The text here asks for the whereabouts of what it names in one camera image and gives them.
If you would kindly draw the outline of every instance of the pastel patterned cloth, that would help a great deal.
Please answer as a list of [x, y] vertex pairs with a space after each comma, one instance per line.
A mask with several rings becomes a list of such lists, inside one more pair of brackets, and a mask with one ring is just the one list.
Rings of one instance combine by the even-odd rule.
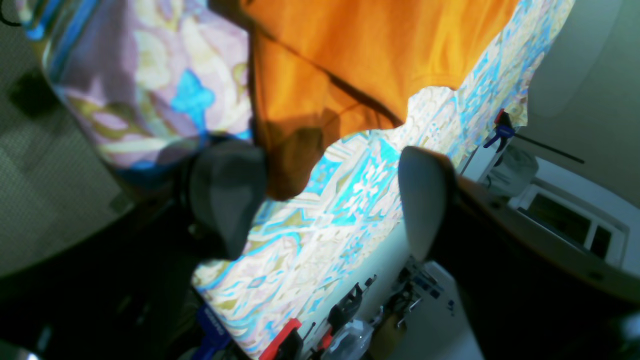
[[[309, 318], [399, 223], [404, 147], [457, 165], [500, 108], [526, 125], [529, 82], [573, 2], [521, 0], [458, 91], [425, 88], [404, 126], [333, 144], [302, 194], [264, 203], [240, 259], [197, 269], [194, 286], [247, 354], [258, 358], [290, 317]], [[45, 75], [113, 168], [153, 177], [211, 135], [251, 141], [247, 34], [205, 0], [17, 4]]]
[[429, 87], [393, 130], [357, 133], [328, 148], [305, 191], [267, 201], [244, 255], [211, 261], [193, 284], [240, 347], [258, 358], [290, 317], [305, 321], [402, 219], [397, 164], [407, 145], [460, 163], [486, 138], [500, 108], [527, 122], [527, 89], [573, 0], [522, 0], [456, 92]]
[[212, 135], [251, 139], [248, 35], [206, 0], [17, 0], [17, 8], [59, 98], [127, 180], [160, 177]]

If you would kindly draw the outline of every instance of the white window frame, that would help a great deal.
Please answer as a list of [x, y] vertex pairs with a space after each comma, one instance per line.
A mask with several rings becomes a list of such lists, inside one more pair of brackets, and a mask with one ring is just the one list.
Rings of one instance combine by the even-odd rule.
[[[552, 191], [549, 190], [549, 188], [547, 188], [547, 186], [542, 187], [536, 183], [530, 184], [518, 197], [513, 197], [509, 201], [509, 207], [513, 209], [529, 209], [529, 206], [533, 202], [533, 199], [535, 199], [535, 197], [540, 194], [570, 209], [571, 211], [584, 216], [591, 221], [591, 225], [584, 242], [584, 247], [587, 249], [591, 248], [591, 245], [593, 244], [593, 238], [595, 236], [596, 230], [598, 229], [598, 226], [602, 227], [603, 229], [611, 233], [609, 248], [607, 249], [607, 255], [605, 256], [604, 260], [610, 265], [616, 266], [618, 268], [621, 267], [622, 260], [624, 258], [625, 245], [627, 242], [628, 229], [624, 230], [623, 226], [620, 226], [620, 224], [617, 224], [611, 219], [608, 219], [608, 216], [606, 214], [603, 214], [596, 208], [585, 206], [585, 204], [577, 204], [576, 201], [568, 199], [569, 197], [566, 196], [565, 193], [560, 191]], [[549, 233], [553, 234], [559, 239], [562, 239], [562, 237], [558, 236], [552, 231], [549, 231]]]

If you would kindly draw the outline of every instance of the window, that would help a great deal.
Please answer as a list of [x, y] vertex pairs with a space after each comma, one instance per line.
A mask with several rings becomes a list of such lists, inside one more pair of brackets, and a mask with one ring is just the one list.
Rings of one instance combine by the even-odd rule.
[[611, 265], [620, 266], [627, 234], [596, 208], [538, 184], [529, 185], [523, 194], [511, 199], [509, 205], [559, 238], [577, 243]]

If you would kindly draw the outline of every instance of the black cable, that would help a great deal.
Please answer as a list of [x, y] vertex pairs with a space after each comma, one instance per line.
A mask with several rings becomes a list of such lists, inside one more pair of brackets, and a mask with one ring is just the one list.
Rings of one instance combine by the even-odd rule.
[[4, 17], [4, 14], [2, 13], [3, 2], [4, 2], [4, 0], [0, 0], [0, 22], [2, 22], [4, 25], [12, 26], [14, 28], [18, 28], [19, 26], [22, 26], [21, 23], [9, 21]]

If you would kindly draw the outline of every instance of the orange shirt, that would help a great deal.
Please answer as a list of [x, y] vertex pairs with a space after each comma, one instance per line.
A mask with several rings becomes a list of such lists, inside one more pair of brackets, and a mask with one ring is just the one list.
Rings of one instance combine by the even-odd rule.
[[268, 194], [293, 197], [324, 150], [400, 126], [410, 96], [457, 89], [518, 0], [242, 0], [254, 21], [256, 139]]

